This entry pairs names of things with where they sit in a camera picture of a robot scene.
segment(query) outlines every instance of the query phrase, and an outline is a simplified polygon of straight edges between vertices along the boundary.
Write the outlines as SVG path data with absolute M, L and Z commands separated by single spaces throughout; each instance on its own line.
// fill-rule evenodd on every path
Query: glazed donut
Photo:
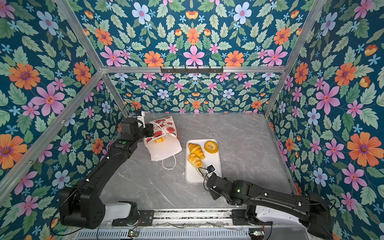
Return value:
M 209 152 L 209 153 L 217 153 L 218 151 L 218 146 L 215 142 L 208 141 L 204 145 L 204 149 Z

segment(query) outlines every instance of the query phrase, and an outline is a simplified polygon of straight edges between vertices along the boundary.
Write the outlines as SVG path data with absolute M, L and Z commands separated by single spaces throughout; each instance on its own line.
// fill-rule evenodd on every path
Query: croissant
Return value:
M 189 151 L 191 153 L 196 154 L 201 159 L 205 158 L 203 150 L 201 149 L 200 145 L 195 144 L 195 143 L 189 143 L 188 147 L 189 147 Z
M 203 163 L 201 162 L 200 158 L 192 153 L 189 155 L 188 157 L 188 161 L 195 167 L 199 168 L 199 167 L 202 167 L 203 166 Z

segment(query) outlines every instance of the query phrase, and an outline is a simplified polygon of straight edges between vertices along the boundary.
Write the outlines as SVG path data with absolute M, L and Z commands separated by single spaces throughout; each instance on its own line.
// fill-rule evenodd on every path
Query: gray marble tabletop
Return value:
M 183 150 L 176 154 L 172 170 L 161 161 L 151 161 L 141 142 L 133 155 L 115 172 L 101 193 L 104 204 L 137 202 L 145 208 L 220 208 L 233 207 L 221 197 L 214 201 L 202 183 L 185 180 L 185 144 L 190 139 L 214 138 L 218 141 L 223 177 L 242 179 L 261 187 L 291 193 L 261 114 L 149 114 L 145 121 L 173 116 Z M 164 160 L 171 168 L 173 157 Z

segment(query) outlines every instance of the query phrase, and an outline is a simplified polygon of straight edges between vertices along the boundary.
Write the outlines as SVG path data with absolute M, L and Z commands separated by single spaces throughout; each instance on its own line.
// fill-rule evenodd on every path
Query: white tray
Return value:
M 208 167 L 209 165 L 213 165 L 213 167 L 216 169 L 216 175 L 219 177 L 222 176 L 221 174 L 221 164 L 220 164 L 220 148 L 217 153 L 209 153 L 204 149 L 204 144 L 207 141 L 212 141 L 217 144 L 217 141 L 215 139 L 193 139 L 187 141 L 186 144 L 186 151 L 185 151 L 185 179 L 188 183 L 201 183 L 204 181 L 203 176 L 196 170 L 194 166 L 188 161 L 188 156 L 190 155 L 189 143 L 195 143 L 200 145 L 201 149 L 204 152 L 205 159 L 202 159 L 201 162 L 203 163 L 204 167 Z

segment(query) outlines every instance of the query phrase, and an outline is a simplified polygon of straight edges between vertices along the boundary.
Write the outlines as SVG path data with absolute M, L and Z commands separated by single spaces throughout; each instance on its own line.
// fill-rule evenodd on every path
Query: ventilation grille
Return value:
M 99 229 L 99 240 L 108 239 L 130 239 L 128 237 L 129 229 Z M 84 229 L 79 232 L 76 240 L 94 240 L 96 239 L 97 229 Z M 250 239 L 248 229 L 230 230 L 230 229 L 142 229 L 140 235 L 135 238 L 141 239 Z

